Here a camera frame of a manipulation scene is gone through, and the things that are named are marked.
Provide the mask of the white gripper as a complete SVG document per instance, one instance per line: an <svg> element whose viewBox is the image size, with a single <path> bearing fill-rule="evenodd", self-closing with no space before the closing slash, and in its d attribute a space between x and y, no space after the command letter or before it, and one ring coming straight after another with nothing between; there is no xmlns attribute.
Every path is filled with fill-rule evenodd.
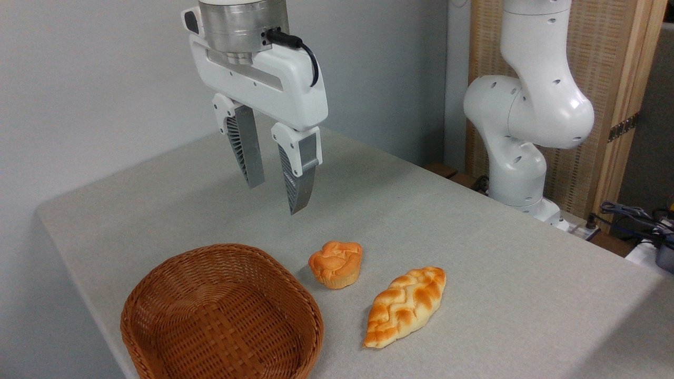
<svg viewBox="0 0 674 379"><path fill-rule="evenodd" d="M309 54L267 36L289 33L286 7L196 6L183 10L182 23L200 78L217 92L212 103L219 131L250 188L265 182L253 110L280 122L271 132L289 209L298 213L308 205L315 170L323 163L315 126L327 118L328 104Z"/></svg>

